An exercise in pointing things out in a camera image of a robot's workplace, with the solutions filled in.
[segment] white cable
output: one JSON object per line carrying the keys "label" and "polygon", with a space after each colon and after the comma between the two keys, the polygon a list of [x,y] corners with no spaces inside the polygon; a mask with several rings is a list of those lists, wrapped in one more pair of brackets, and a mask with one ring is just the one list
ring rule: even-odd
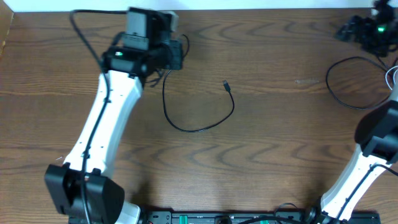
{"label": "white cable", "polygon": [[[386,83],[387,83],[388,88],[390,88],[390,90],[392,90],[392,87],[390,86],[390,83],[388,82],[387,77],[388,77],[388,73],[390,73],[390,71],[393,70],[393,69],[395,69],[395,68],[398,68],[398,65],[397,65],[397,66],[394,66],[394,67],[392,67],[392,68],[390,68],[390,69],[386,72]],[[396,84],[396,73],[397,73],[397,72],[398,72],[398,70],[395,70],[394,76],[392,76],[392,83],[393,83],[394,85]]]}

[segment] tabletop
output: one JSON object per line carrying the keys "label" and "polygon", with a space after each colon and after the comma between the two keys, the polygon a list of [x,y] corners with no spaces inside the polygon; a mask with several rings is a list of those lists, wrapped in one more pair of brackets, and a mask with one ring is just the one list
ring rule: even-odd
{"label": "tabletop", "polygon": [[[176,211],[269,211],[307,208],[337,180],[367,111],[338,104],[325,85],[333,63],[375,60],[333,34],[369,9],[177,11],[189,36],[184,68],[168,77],[170,119],[202,133],[177,131],[164,117],[162,85],[146,86],[122,136],[113,180],[138,205]],[[120,15],[81,14],[76,21],[104,52],[125,28]],[[385,58],[392,63],[393,58]],[[66,223],[44,184],[76,143],[98,86],[99,68],[73,31],[68,13],[17,13],[0,60],[0,223]],[[369,63],[340,65],[331,86],[358,106],[388,95]],[[357,210],[396,223],[398,179],[378,178]]]}

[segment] white wall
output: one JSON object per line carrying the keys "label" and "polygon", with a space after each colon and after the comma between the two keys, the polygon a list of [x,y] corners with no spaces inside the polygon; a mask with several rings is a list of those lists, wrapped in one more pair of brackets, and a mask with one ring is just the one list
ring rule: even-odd
{"label": "white wall", "polygon": [[369,7],[372,0],[4,0],[14,12],[72,9],[280,9]]}

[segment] wooden table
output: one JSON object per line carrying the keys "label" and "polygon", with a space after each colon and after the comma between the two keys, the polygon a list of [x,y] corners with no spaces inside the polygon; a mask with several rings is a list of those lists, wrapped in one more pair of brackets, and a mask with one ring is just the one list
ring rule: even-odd
{"label": "wooden table", "polygon": [[[350,159],[366,111],[339,105],[325,72],[345,57],[372,56],[333,38],[364,9],[179,11],[191,40],[184,69],[167,82],[170,119],[200,128],[182,133],[162,111],[161,85],[145,89],[124,131],[114,180],[126,200],[174,210],[306,208],[336,181]],[[124,16],[77,16],[100,54],[124,30]],[[65,223],[44,184],[80,135],[99,69],[67,13],[17,13],[0,61],[0,223]],[[388,94],[383,74],[364,62],[342,65],[331,85],[357,105]],[[397,223],[398,179],[383,174],[358,210]]]}

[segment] green light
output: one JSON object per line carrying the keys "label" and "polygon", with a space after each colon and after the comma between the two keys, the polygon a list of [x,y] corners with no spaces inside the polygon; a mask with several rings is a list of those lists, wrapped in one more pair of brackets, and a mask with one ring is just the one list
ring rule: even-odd
{"label": "green light", "polygon": [[378,27],[377,30],[378,30],[379,32],[384,32],[384,31],[386,30],[386,28],[385,28],[385,27]]}

